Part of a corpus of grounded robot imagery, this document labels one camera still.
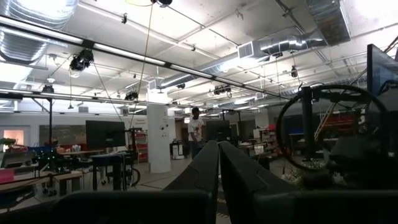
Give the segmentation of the silver ceiling air duct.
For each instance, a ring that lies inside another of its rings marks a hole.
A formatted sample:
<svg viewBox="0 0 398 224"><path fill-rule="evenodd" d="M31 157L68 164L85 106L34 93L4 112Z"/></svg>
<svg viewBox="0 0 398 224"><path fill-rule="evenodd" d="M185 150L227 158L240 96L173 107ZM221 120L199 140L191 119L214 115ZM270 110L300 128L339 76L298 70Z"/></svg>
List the silver ceiling air duct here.
<svg viewBox="0 0 398 224"><path fill-rule="evenodd" d="M0 15L62 30L74 14L79 0L0 0ZM50 40L0 26L0 58L34 64L45 53Z"/></svg>
<svg viewBox="0 0 398 224"><path fill-rule="evenodd" d="M179 68L179 74L161 83L161 88L177 86L196 78L214 80L218 72L242 62L265 62L271 57L281 57L284 52L316 50L319 47L338 45L351 40L346 25L341 0L306 0L309 13L317 28L304 33L299 24L294 27L298 34L287 29L237 46L237 52L196 68Z"/></svg>

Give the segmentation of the desk monitor screen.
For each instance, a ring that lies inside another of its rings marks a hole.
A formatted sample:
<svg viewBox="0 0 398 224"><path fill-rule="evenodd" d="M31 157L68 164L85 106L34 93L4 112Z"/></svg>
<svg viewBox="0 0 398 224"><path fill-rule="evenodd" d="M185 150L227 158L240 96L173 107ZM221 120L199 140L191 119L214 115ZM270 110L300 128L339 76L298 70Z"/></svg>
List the desk monitor screen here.
<svg viewBox="0 0 398 224"><path fill-rule="evenodd" d="M388 80L398 80L398 61L374 44L367 46L367 91L378 95Z"/></svg>

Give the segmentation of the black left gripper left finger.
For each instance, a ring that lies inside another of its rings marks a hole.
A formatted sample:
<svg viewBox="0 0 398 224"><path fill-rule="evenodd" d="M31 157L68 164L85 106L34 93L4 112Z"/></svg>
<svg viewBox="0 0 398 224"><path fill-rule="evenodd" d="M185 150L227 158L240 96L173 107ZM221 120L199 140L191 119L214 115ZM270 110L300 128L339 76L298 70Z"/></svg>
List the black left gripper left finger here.
<svg viewBox="0 0 398 224"><path fill-rule="evenodd" d="M185 170L164 190L201 190L217 197L219 172L218 143L208 141Z"/></svg>

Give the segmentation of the white building pillar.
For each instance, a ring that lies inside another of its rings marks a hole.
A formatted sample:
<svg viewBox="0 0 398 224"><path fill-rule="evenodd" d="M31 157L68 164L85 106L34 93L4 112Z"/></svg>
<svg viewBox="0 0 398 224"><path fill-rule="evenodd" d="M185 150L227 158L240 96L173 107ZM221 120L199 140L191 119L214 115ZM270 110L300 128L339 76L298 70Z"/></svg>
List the white building pillar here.
<svg viewBox="0 0 398 224"><path fill-rule="evenodd" d="M150 172L153 174L170 172L167 107L164 105L149 105L147 107L147 119Z"/></svg>

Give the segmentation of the dark background desk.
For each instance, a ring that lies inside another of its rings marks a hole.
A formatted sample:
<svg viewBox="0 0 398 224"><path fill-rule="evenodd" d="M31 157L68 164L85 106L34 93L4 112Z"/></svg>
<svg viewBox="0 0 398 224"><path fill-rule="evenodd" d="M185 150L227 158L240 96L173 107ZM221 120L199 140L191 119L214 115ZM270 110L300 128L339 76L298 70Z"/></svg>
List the dark background desk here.
<svg viewBox="0 0 398 224"><path fill-rule="evenodd" d="M132 153L100 154L90 157L93 166L93 190L97 191L97 168L112 166L113 190L127 190L126 166L127 162L134 162Z"/></svg>

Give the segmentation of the black background monitor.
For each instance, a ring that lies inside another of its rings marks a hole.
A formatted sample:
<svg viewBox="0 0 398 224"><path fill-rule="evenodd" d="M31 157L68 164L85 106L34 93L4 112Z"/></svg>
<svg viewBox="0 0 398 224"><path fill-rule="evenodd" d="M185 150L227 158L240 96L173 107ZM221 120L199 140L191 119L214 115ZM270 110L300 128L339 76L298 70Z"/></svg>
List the black background monitor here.
<svg viewBox="0 0 398 224"><path fill-rule="evenodd" d="M121 147L126 145L125 126L117 121L88 120L86 126L86 145L88 149Z"/></svg>
<svg viewBox="0 0 398 224"><path fill-rule="evenodd" d="M229 121L207 121L205 129L206 139L208 141L227 141L231 138L231 128Z"/></svg>

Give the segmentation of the black beam with light strips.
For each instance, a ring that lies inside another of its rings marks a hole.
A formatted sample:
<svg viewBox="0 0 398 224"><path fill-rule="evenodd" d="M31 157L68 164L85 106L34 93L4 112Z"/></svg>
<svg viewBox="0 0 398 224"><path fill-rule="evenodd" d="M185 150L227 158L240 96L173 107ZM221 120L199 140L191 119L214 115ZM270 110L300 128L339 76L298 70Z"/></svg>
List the black beam with light strips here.
<svg viewBox="0 0 398 224"><path fill-rule="evenodd" d="M227 78L218 77L216 75L208 74L205 72L200 72L200 71L194 70L192 68L187 68L187 67L184 67L181 65L177 65L175 63L170 63L167 61L163 61L163 60L148 57L145 55L137 54L135 52L130 52L127 50L108 46L106 44L97 43L92 40L82 39L82 38L76 37L74 35L69 35L64 32L60 32L58 30L49 29L44 26L40 26L40 25L31 23L31 22L20 21L18 19L11 18L8 16L0 15L0 26L10 28L10 29L15 29L15 30L18 30L21 32L26 32L26 33L32 34L32 35L37 35L37 36L40 36L40 37L43 37L46 39L53 39L53 40L56 40L59 42L64 42L66 44L75 45L75 46L82 47L82 48L89 48L89 49L99 51L99 52L102 52L105 54L110 54L110 55L114 55L117 57L122 57L122 58L126 58L129 60L146 63L149 65L155 65L155 66L167 68L167 69L174 70L174 71L177 71L180 73L186 73L189 75L193 75L193 76L196 76L199 78L204 78L204 79L211 80L211 81L217 81L217 82L224 83L227 85L243 88L245 90L254 91L254 92L258 92L258 93L265 93L267 95L271 95L271 96L275 96L275 97L279 97L279 98L283 97L280 94L277 94L277 93L274 93L271 91L267 91L267 90L262 90L260 88L256 88L253 86L245 85L243 83L232 81Z"/></svg>

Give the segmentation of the person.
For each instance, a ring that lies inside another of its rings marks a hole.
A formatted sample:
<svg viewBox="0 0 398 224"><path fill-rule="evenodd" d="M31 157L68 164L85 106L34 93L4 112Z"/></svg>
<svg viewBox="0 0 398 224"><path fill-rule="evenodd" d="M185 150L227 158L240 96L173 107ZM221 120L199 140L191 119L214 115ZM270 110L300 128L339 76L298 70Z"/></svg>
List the person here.
<svg viewBox="0 0 398 224"><path fill-rule="evenodd" d="M192 117L188 123L188 141L192 152L192 159L196 157L203 147L202 125L203 121L200 117L200 110L194 107L192 109Z"/></svg>

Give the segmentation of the black ceiling spotlight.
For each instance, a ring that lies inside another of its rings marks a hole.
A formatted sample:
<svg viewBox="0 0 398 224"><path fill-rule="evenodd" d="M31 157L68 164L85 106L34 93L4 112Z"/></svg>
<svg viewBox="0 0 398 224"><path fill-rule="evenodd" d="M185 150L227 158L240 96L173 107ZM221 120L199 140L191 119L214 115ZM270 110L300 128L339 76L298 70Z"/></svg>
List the black ceiling spotlight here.
<svg viewBox="0 0 398 224"><path fill-rule="evenodd" d="M70 62L69 69L74 72L82 72L94 62L94 56L90 49L83 49L78 55L75 55Z"/></svg>

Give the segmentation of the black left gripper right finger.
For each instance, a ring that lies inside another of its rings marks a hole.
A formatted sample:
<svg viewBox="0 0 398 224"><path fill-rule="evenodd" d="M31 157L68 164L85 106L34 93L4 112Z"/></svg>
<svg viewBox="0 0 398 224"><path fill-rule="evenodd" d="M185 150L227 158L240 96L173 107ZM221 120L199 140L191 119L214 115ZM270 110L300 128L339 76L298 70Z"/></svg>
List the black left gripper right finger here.
<svg viewBox="0 0 398 224"><path fill-rule="evenodd" d="M231 143L219 143L221 181L232 224L293 224L297 190Z"/></svg>

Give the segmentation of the wooden bench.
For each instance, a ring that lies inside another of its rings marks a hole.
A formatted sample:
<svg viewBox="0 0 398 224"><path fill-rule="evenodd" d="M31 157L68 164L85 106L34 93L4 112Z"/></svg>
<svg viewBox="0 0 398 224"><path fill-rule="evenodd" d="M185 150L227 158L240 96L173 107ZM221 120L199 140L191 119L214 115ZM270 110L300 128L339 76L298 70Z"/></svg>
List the wooden bench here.
<svg viewBox="0 0 398 224"><path fill-rule="evenodd" d="M16 189L30 185L41 185L43 183L61 183L66 180L79 180L83 177L82 171L70 171L64 173L31 172L28 174L15 175L13 179L6 177L0 180L0 191Z"/></svg>

